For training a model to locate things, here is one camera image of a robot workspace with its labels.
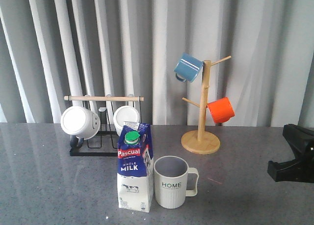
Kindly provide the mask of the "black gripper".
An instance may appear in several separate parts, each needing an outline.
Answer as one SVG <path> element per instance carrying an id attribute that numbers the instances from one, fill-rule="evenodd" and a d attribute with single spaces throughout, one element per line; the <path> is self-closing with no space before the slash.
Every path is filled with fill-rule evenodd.
<path id="1" fill-rule="evenodd" d="M 291 181 L 313 183 L 314 181 L 314 132 L 313 130 L 286 124 L 283 137 L 290 145 L 295 159 L 287 162 L 268 162 L 267 173 L 276 182 Z"/>

